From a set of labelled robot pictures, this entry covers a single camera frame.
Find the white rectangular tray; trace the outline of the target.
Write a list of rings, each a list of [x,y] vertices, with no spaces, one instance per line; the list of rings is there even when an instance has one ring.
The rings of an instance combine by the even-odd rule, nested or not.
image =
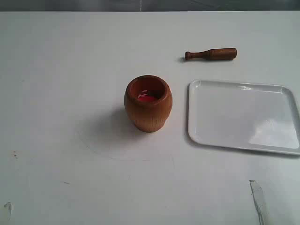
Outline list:
[[[200,145],[300,153],[300,112],[293,93],[281,85],[194,80],[187,130]]]

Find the dark wooden pestle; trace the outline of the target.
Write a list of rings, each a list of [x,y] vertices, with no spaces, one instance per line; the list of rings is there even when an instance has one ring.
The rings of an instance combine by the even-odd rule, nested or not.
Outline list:
[[[236,48],[210,49],[203,52],[185,52],[185,60],[233,60],[237,57]]]

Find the wooden mortar cup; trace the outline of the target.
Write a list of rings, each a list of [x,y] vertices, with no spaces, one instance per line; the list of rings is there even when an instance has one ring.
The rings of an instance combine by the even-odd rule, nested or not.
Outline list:
[[[148,91],[154,101],[138,100],[139,95]],[[124,107],[128,118],[143,132],[156,132],[161,129],[170,115],[173,97],[168,84],[160,77],[143,75],[133,79],[124,94]]]

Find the red item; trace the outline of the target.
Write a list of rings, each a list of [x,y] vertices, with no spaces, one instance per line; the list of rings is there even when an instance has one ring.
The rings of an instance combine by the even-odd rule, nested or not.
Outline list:
[[[140,102],[154,102],[157,100],[157,97],[153,91],[143,90],[139,93],[137,100]]]

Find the clear tape strip right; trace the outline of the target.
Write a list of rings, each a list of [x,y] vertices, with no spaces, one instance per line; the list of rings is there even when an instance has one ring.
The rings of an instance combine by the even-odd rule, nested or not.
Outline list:
[[[250,180],[249,183],[259,223],[261,225],[269,225],[270,222],[267,213],[267,206],[264,198],[263,189],[256,180]]]

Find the clear tape piece left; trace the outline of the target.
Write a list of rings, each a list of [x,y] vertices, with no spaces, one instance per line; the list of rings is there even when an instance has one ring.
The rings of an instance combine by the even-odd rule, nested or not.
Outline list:
[[[9,221],[11,219],[12,216],[12,210],[13,210],[13,205],[11,202],[7,202],[6,204],[4,204],[4,210],[5,210],[5,218],[7,221]]]

